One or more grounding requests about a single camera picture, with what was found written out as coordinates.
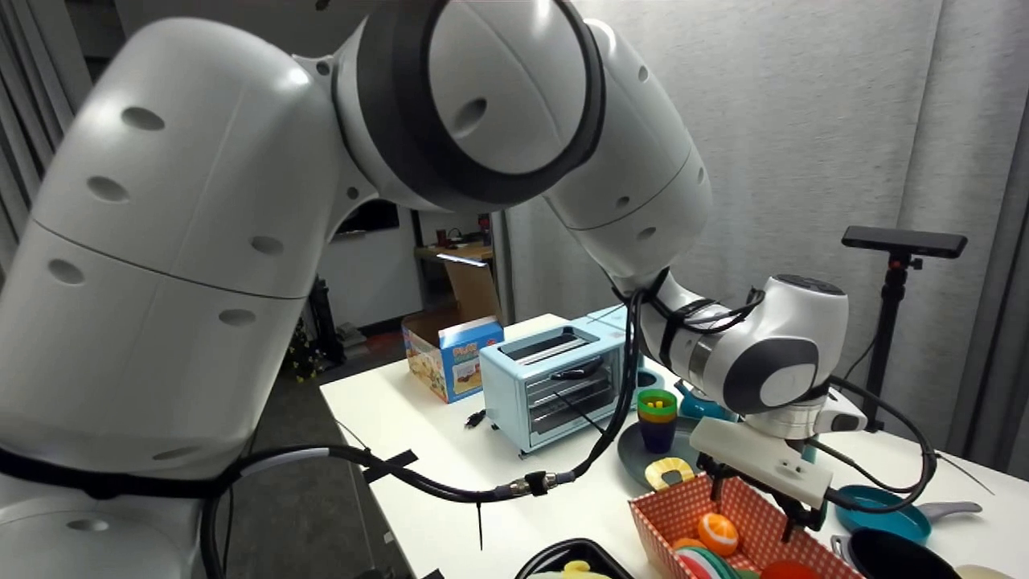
white table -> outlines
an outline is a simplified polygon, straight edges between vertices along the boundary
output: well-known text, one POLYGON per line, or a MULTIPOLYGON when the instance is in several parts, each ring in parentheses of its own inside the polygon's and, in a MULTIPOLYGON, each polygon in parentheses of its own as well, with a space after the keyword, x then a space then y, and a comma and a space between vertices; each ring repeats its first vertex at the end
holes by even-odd
MULTIPOLYGON (((540 314, 512 326, 508 338, 560 323, 561 317, 555 314, 540 314)), ((491 489, 530 471, 567 471, 593 444, 593 433, 581 432, 571 441, 552 444, 533 458, 516 458, 516 449, 484 421, 471 432, 466 428, 466 419, 482 410, 482 397, 442 406, 416 376, 408 376, 406 361, 327 383, 320 397, 331 416, 357 432, 361 441, 367 441, 379 458, 416 449, 419 472, 466 489, 491 489)), ((830 433, 822 441, 852 454, 861 465, 886 483, 914 483, 920 471, 915 446, 893 433, 830 433)), ((837 485, 859 483, 859 476, 845 465, 832 461, 821 464, 832 465, 837 485)), ((948 464, 939 464, 939 472, 924 499, 974 499, 985 504, 985 515, 974 520, 939 523, 929 537, 929 548, 956 565, 987 562, 1008 575, 1025 575, 1029 548, 1023 548, 1025 542, 1018 531, 1029 520, 1029 483, 964 461, 961 465, 985 478, 992 497, 948 464)), ((636 485, 620 471, 610 444, 610 449, 575 485, 561 485, 544 499, 484 504, 484 548, 478 551, 471 504, 436 501, 389 476, 374 483, 374 497, 416 575, 441 569, 446 579, 514 575, 528 555, 567 537, 592 537, 613 552, 627 572, 640 579, 656 575, 631 520, 627 499, 634 492, 636 485)), ((837 531, 838 523, 830 515, 821 537, 826 542, 837 531)))

orange basket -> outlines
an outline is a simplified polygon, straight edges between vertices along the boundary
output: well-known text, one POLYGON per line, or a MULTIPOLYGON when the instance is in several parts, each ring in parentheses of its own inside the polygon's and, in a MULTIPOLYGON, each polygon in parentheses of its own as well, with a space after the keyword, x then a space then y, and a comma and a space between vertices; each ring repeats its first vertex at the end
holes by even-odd
POLYGON ((789 518, 744 478, 722 478, 716 501, 710 501, 710 476, 693 476, 685 485, 640 497, 631 508, 645 555, 663 575, 690 579, 690 572, 679 565, 672 543, 679 537, 693 537, 696 520, 708 512, 721 512, 739 531, 739 552, 731 555, 731 565, 735 569, 757 572, 775 559, 795 559, 810 565, 821 579, 861 579, 801 527, 780 543, 789 518))

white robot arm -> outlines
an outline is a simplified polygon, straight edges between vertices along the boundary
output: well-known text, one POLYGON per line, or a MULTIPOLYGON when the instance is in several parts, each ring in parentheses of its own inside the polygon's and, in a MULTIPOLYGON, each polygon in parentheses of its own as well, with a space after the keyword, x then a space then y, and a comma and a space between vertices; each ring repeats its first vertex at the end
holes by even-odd
POLYGON ((0 296, 13 575, 192 572, 199 501, 120 497, 103 476, 201 483, 239 458, 320 248, 376 196, 547 196, 620 294, 648 291, 648 351, 733 412, 797 416, 838 357, 845 296, 792 277, 739 326, 682 330, 727 323, 666 275, 708 220, 704 162, 648 69, 567 0, 382 0, 312 62, 166 19, 68 129, 0 296))

red object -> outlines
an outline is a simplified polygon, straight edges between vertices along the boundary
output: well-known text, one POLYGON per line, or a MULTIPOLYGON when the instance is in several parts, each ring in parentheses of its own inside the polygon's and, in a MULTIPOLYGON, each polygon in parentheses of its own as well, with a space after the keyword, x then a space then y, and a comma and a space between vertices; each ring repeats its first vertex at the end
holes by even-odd
POLYGON ((645 555, 663 575, 693 579, 679 562, 672 542, 693 535, 708 512, 721 512, 739 531, 739 552, 727 559, 735 569, 757 572, 779 559, 795 559, 810 565, 821 579, 861 579, 806 531, 795 531, 792 542, 780 543, 780 531, 789 523, 783 515, 744 478, 722 478, 721 501, 710 501, 710 478, 693 476, 685 485, 640 497, 631 501, 631 508, 645 555))
POLYGON ((797 559, 775 559, 761 569, 761 579, 817 579, 817 572, 797 559))

floor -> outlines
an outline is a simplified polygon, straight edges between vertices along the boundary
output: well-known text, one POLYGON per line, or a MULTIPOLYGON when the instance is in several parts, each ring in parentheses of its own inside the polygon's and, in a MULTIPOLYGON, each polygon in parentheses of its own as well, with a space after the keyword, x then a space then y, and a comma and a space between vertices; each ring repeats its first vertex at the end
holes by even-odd
MULTIPOLYGON (((333 376, 389 361, 399 361, 396 345, 342 366, 333 376)), ((279 376, 255 449, 315 441, 342 441, 319 386, 279 376)), ((283 465, 244 478, 233 492, 229 579, 408 579, 410 572, 389 542, 389 527, 353 465, 327 461, 283 465)))

